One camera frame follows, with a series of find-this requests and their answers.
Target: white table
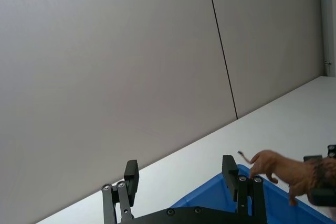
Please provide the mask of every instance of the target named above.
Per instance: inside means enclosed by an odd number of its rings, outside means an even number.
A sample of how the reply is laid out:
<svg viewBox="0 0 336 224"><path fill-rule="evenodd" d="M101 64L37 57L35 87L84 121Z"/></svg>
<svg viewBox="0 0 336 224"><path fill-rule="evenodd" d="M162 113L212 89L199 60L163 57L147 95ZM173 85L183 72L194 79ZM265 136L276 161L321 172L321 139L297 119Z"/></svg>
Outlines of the white table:
<svg viewBox="0 0 336 224"><path fill-rule="evenodd" d="M238 150L252 157L260 150L272 149L302 160L306 155L325 155L327 145L333 143L336 143L336 78L319 77L140 170L132 213L139 217L171 206L220 173L224 154L233 155L237 164L245 164ZM279 187L288 191L284 183L280 182ZM299 199L308 203L306 196ZM331 216L328 208L313 208ZM101 192L39 222L59 223L103 224Z"/></svg>

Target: blue bin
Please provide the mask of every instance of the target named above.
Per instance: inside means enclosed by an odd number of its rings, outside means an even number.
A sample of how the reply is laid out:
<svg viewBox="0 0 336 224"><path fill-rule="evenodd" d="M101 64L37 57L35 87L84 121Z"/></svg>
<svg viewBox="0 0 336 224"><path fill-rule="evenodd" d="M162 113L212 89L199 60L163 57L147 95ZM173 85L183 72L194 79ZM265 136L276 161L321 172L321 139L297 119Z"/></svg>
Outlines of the blue bin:
<svg viewBox="0 0 336 224"><path fill-rule="evenodd" d="M238 165L238 168L239 174L248 176L249 169L247 167ZM297 207L289 206L288 194L267 180L264 180L264 195L268 224L336 223L301 201L299 201ZM230 212L236 210L236 203L232 200L232 196L229 189L226 187L222 174L213 177L208 182L180 199L172 207L197 206Z"/></svg>

